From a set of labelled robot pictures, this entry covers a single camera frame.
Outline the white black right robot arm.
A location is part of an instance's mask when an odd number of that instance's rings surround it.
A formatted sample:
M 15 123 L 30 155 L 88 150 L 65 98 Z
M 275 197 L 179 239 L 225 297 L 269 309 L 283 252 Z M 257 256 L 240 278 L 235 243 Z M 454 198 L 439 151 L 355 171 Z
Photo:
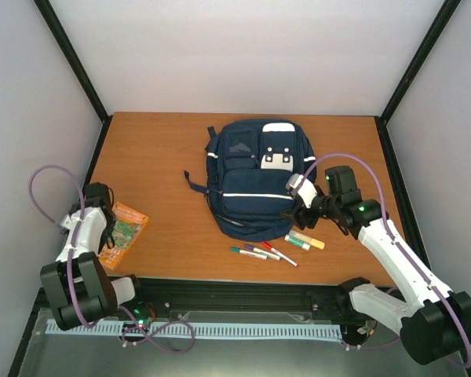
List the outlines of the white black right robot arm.
M 332 167 L 325 178 L 327 193 L 305 175 L 293 174 L 286 188 L 295 203 L 284 216 L 299 229 L 312 229 L 321 218 L 333 221 L 376 257 L 402 295 L 396 298 L 367 280 L 351 279 L 344 284 L 348 308 L 397 334 L 419 364 L 469 352 L 471 297 L 453 292 L 430 271 L 398 233 L 380 199 L 362 198 L 350 167 Z

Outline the orange treehouse book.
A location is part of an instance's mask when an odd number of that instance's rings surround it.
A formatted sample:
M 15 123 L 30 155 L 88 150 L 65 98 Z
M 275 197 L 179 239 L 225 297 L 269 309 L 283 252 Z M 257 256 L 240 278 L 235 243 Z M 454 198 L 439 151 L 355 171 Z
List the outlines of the orange treehouse book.
M 149 221 L 149 216 L 120 202 L 114 205 L 113 212 L 116 221 L 111 234 L 112 243 L 110 247 L 105 245 L 99 254 L 101 265 L 111 270 L 115 270 L 124 259 Z

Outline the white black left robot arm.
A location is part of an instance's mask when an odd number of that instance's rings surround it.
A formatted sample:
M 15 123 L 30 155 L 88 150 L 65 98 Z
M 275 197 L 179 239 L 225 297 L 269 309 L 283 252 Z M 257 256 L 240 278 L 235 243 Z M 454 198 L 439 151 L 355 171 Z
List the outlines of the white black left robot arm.
M 104 246 L 111 246 L 116 217 L 112 212 L 112 191 L 100 182 L 84 188 L 85 210 L 74 204 L 62 227 L 68 233 L 55 262 L 44 265 L 40 279 L 57 326 L 71 330 L 91 325 L 115 314 L 121 306 L 130 316 L 141 315 L 148 297 L 134 275 L 111 279 L 98 258 Z

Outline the navy blue student backpack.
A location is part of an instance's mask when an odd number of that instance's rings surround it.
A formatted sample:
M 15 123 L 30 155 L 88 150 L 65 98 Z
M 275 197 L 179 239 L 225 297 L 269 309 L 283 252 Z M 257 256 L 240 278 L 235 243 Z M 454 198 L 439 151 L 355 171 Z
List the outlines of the navy blue student backpack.
M 206 197 L 221 232 L 257 243 L 285 236 L 293 224 L 282 214 L 294 205 L 287 182 L 294 174 L 316 179 L 303 129 L 287 119 L 243 119 L 208 134 L 206 185 L 189 186 Z

